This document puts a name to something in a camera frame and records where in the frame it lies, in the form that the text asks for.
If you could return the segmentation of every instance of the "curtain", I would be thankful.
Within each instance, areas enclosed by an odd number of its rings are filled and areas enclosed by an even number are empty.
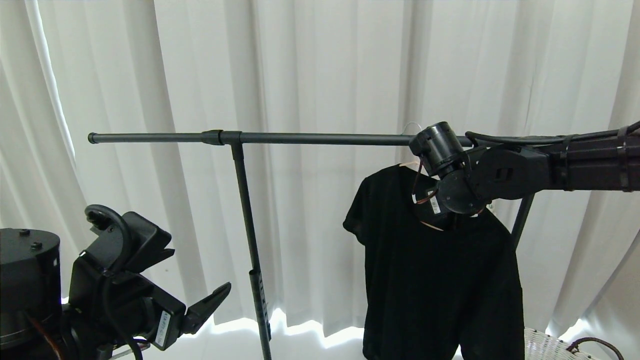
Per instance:
[[[448,121],[459,135],[523,136],[640,119],[631,0],[5,1],[0,20],[0,224],[59,234],[68,284],[92,240],[83,206],[136,211],[173,235],[152,281],[188,304],[233,283],[216,323],[255,318],[230,149],[90,145],[89,132],[411,134],[410,122]],[[341,224],[360,181],[408,149],[245,154],[270,310],[325,336],[362,326],[364,250]],[[507,227],[517,208],[494,203]],[[637,193],[536,195],[517,251],[527,326],[575,323],[638,211]]]

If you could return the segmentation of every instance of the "basket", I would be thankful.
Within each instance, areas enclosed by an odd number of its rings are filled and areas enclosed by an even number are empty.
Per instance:
[[[598,360],[594,356],[578,350],[578,345],[587,341],[595,341],[605,345],[618,356],[619,360],[624,360],[616,347],[598,338],[581,338],[568,345],[567,342],[544,332],[526,328],[524,339],[526,360]]]

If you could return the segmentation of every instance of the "black metal rod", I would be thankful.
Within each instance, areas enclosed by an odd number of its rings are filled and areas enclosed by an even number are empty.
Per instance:
[[[531,210],[531,204],[533,203],[533,195],[527,195],[520,201],[520,208],[516,216],[516,221],[513,223],[513,229],[511,230],[511,237],[513,238],[513,245],[517,248],[522,236],[522,230],[524,224],[527,222],[529,216],[529,210]]]
[[[244,166],[244,151],[241,143],[231,144],[231,153],[233,155],[234,164],[236,166],[236,177],[238,180],[238,189],[240,191],[240,203],[244,217],[244,228],[246,229],[246,239],[249,244],[249,256],[251,258],[252,269],[249,272],[251,280],[251,290],[253,293],[253,304],[255,306],[256,321],[258,321],[258,331],[260,335],[260,344],[262,345],[262,356],[264,360],[271,360],[271,347],[269,340],[271,339],[271,329],[269,326],[269,317],[266,309],[266,301],[264,298],[264,287],[262,285],[262,271],[260,269],[260,257],[258,255],[258,243],[255,237],[255,228],[253,226],[253,213],[251,211],[251,202],[249,196],[249,184],[246,178],[246,168]]]
[[[220,130],[214,134],[219,137],[219,144],[234,143],[239,138],[241,143],[290,143],[315,145],[378,145],[407,146],[412,135],[379,135],[379,134],[315,134],[315,133],[244,133]],[[91,143],[115,142],[207,142],[211,143],[211,132],[203,133],[130,133],[130,134],[89,134]],[[471,141],[458,136],[464,147],[470,147]]]

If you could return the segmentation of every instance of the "black t-shirt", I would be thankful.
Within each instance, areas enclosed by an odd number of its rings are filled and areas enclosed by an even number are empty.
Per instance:
[[[415,176],[394,165],[366,177],[343,223],[365,245],[364,356],[451,360],[460,344],[465,360],[524,359],[509,231],[489,211],[451,231],[425,226],[412,211]]]

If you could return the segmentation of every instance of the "white label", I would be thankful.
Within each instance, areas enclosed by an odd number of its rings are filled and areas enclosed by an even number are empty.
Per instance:
[[[158,332],[156,334],[156,344],[160,347],[164,346],[166,331],[169,328],[169,320],[171,320],[171,315],[163,310],[162,315],[160,316],[160,322],[158,323]]]
[[[438,199],[436,199],[436,197],[432,197],[429,199],[429,201],[431,202],[431,209],[433,209],[433,213],[434,214],[439,214],[440,213],[440,205],[438,205]]]

